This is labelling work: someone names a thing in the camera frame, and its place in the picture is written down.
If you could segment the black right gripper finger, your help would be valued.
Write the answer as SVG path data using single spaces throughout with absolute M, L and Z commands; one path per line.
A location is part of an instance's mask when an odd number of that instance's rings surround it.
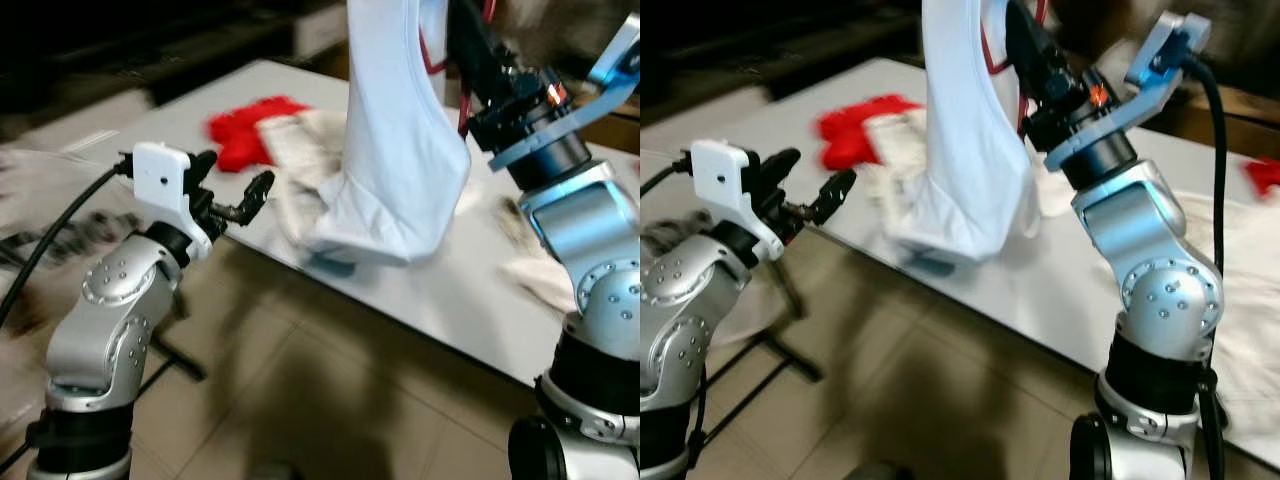
M 1050 40 L 1021 1 L 1010 1 L 1005 13 L 1006 56 L 1028 96 L 1046 96 L 1051 65 L 1044 52 Z
M 500 86 L 509 82 L 509 50 L 490 28 L 485 1 L 471 1 L 470 84 Z
M 495 91 L 497 60 L 490 32 L 476 1 L 451 0 L 447 19 L 448 58 L 471 91 Z
M 1025 87 L 1029 91 L 1070 91 L 1073 73 L 1050 32 L 1037 19 L 1036 10 L 1025 9 Z

